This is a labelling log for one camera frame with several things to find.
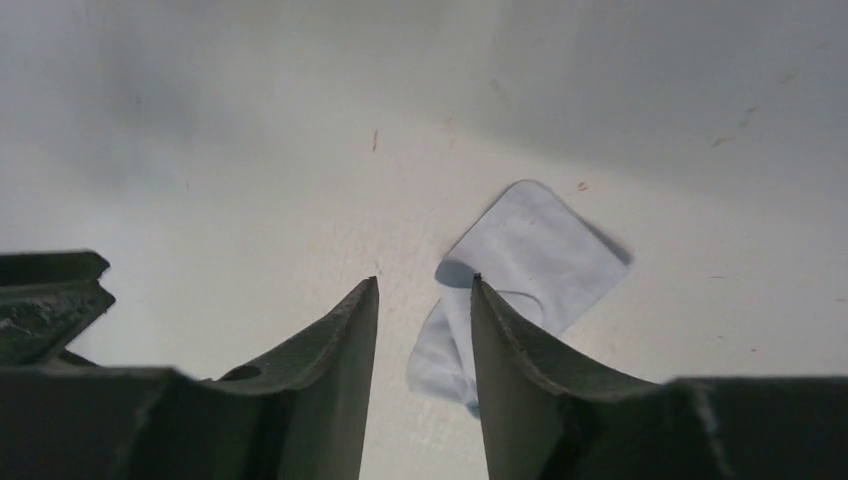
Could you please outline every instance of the white wall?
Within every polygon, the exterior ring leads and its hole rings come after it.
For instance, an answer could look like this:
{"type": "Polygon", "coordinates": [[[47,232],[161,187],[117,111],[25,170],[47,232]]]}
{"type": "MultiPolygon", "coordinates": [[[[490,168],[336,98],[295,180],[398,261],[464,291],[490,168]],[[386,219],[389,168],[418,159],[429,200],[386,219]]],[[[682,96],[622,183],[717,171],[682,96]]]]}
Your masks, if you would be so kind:
{"type": "Polygon", "coordinates": [[[441,255],[522,178],[634,258],[582,351],[657,381],[848,371],[846,24],[836,0],[5,0],[0,250],[97,249],[118,304],[73,349],[198,376],[377,273],[362,478],[485,478],[479,426],[403,371],[441,255]]]}

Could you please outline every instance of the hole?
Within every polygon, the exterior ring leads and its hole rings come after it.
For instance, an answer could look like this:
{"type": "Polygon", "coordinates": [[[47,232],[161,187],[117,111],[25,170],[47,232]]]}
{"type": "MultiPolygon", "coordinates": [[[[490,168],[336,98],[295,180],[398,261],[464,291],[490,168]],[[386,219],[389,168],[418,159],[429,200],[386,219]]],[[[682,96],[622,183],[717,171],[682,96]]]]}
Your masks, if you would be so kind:
{"type": "Polygon", "coordinates": [[[221,380],[219,381],[231,382],[233,380],[248,380],[258,377],[260,373],[262,373],[262,370],[259,370],[259,368],[254,367],[253,365],[242,365],[227,372],[227,374],[221,377],[221,380]]]}

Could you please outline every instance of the dark green metal part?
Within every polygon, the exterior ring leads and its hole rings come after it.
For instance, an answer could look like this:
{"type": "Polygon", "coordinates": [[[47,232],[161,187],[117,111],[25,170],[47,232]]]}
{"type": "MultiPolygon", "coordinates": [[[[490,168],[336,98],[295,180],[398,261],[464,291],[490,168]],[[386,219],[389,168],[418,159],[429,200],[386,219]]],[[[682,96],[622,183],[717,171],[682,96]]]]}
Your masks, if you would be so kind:
{"type": "Polygon", "coordinates": [[[654,385],[522,318],[478,276],[472,337],[493,480],[836,479],[848,472],[845,378],[654,385]]]}
{"type": "Polygon", "coordinates": [[[93,253],[0,257],[0,478],[359,477],[375,278],[280,346],[196,381],[63,349],[111,305],[106,267],[93,253]]]}

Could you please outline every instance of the dark metal casting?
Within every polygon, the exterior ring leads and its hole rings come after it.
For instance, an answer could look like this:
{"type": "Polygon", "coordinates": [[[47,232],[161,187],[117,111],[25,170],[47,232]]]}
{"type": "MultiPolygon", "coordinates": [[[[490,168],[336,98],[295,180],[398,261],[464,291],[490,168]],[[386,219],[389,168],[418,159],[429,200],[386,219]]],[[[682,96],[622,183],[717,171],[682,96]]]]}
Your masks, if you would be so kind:
{"type": "Polygon", "coordinates": [[[522,318],[476,277],[472,338],[489,478],[836,479],[844,378],[654,385],[522,318]]]}
{"type": "Polygon", "coordinates": [[[0,478],[358,478],[375,278],[282,345],[195,381],[63,349],[111,305],[107,267],[93,253],[0,257],[0,478]]]}
{"type": "MultiPolygon", "coordinates": [[[[359,477],[379,294],[218,381],[100,368],[65,346],[113,303],[91,252],[0,256],[0,479],[359,477]]],[[[518,315],[474,278],[472,336],[490,478],[835,479],[844,378],[654,385],[518,315]]]]}

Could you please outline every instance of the scratch mark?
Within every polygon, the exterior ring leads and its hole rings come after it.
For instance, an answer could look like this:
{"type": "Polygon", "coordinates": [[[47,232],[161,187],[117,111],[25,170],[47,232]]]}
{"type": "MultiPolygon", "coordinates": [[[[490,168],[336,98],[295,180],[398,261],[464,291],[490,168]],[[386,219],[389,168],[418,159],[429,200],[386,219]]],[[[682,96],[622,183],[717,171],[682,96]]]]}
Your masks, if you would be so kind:
{"type": "Polygon", "coordinates": [[[727,460],[727,452],[724,451],[724,445],[718,436],[718,419],[716,418],[715,413],[713,412],[713,406],[710,403],[709,387],[706,385],[693,384],[692,389],[695,394],[695,401],[693,405],[695,407],[695,414],[701,420],[701,425],[703,425],[704,431],[707,434],[707,441],[709,442],[710,450],[712,450],[713,456],[715,457],[716,465],[725,477],[733,478],[736,475],[733,473],[733,469],[730,468],[730,463],[727,460]]]}
{"type": "Polygon", "coordinates": [[[723,143],[727,143],[727,142],[729,142],[729,141],[733,140],[734,138],[736,138],[736,137],[718,137],[718,138],[716,139],[716,141],[715,141],[715,142],[713,142],[713,144],[711,145],[711,147],[715,148],[715,147],[717,147],[717,146],[719,146],[719,145],[721,145],[721,144],[723,144],[723,143]]]}
{"type": "Polygon", "coordinates": [[[503,87],[501,87],[501,83],[498,82],[496,78],[489,80],[489,86],[492,87],[492,91],[501,99],[501,102],[504,106],[512,106],[512,101],[510,101],[509,96],[504,91],[503,87]]]}
{"type": "Polygon", "coordinates": [[[28,337],[32,336],[32,332],[26,328],[16,325],[11,318],[4,318],[3,320],[0,320],[0,330],[18,330],[28,337]]]}

